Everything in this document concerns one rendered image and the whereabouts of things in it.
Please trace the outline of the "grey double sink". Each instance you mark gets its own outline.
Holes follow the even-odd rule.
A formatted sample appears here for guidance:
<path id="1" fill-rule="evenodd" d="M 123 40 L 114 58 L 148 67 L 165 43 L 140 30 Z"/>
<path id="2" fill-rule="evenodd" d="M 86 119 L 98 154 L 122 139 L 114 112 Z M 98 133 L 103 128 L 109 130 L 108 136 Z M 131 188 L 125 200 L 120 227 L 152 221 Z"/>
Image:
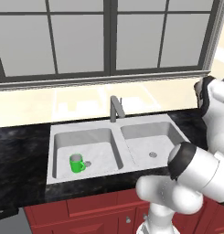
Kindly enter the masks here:
<path id="1" fill-rule="evenodd" d="M 50 127 L 47 183 L 124 174 L 167 166 L 170 151 L 187 137 L 166 114 Z M 86 168 L 73 173 L 72 154 Z"/>

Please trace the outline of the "green mug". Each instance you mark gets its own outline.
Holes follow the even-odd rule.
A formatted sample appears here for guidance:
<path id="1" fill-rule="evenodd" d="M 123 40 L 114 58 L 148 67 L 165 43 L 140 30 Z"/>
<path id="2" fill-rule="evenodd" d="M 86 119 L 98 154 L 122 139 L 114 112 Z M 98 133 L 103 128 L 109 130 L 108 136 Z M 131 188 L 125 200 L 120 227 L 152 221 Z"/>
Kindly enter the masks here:
<path id="1" fill-rule="evenodd" d="M 80 173 L 86 168 L 86 165 L 83 163 L 81 154 L 72 154 L 69 157 L 69 164 L 73 173 Z"/>

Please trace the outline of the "grey tap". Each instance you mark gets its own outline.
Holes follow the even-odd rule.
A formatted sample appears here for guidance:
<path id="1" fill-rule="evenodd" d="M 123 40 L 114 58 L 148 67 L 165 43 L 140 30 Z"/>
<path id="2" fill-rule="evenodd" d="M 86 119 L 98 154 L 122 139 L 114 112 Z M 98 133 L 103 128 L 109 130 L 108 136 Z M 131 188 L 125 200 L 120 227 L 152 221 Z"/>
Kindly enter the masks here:
<path id="1" fill-rule="evenodd" d="M 123 110 L 122 104 L 119 102 L 118 98 L 114 95 L 110 98 L 111 107 L 110 107 L 110 121 L 116 122 L 116 117 L 124 118 L 125 113 Z"/>

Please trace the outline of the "grey framed window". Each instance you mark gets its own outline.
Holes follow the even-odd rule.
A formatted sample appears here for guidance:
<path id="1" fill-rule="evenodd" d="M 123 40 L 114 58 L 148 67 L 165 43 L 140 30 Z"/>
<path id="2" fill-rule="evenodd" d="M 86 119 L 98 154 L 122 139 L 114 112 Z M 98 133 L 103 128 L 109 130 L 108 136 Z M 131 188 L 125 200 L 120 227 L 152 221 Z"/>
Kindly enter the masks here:
<path id="1" fill-rule="evenodd" d="M 224 0 L 0 0 L 0 90 L 205 76 Z"/>

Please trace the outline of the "red false drawer front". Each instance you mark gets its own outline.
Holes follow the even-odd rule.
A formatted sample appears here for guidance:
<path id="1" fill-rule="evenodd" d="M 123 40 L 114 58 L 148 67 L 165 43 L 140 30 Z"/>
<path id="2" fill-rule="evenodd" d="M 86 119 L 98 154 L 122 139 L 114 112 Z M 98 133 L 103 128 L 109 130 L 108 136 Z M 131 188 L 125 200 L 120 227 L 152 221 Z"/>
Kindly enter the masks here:
<path id="1" fill-rule="evenodd" d="M 97 209 L 115 207 L 119 205 L 130 205 L 141 202 L 135 189 L 121 190 L 89 197 L 79 197 L 67 200 L 69 215 L 71 217 L 91 212 Z"/>

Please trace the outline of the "red cupboard door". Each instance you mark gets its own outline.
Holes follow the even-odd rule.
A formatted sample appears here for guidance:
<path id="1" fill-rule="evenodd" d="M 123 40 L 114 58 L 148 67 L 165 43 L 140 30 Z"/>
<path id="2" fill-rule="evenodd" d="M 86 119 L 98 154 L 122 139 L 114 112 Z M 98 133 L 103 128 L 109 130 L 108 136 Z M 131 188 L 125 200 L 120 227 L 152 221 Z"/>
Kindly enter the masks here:
<path id="1" fill-rule="evenodd" d="M 133 208 L 125 209 L 104 216 L 81 218 L 43 227 L 32 227 L 33 234 L 133 234 Z"/>
<path id="2" fill-rule="evenodd" d="M 196 214 L 175 213 L 173 224 L 180 234 L 224 234 L 224 206 L 204 197 Z"/>
<path id="3" fill-rule="evenodd" d="M 134 233 L 138 230 L 139 226 L 144 222 L 143 220 L 143 213 L 148 216 L 148 206 L 142 206 L 136 209 L 136 218 L 135 218 L 135 228 Z"/>

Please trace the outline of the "grey dishwasher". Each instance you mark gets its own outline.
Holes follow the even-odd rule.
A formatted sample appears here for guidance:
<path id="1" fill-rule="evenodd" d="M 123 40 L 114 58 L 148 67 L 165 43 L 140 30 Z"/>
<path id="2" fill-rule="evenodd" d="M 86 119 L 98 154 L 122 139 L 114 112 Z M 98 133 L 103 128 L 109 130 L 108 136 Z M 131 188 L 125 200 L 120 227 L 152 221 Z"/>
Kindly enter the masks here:
<path id="1" fill-rule="evenodd" d="M 32 234 L 23 208 L 0 210 L 0 234 Z"/>

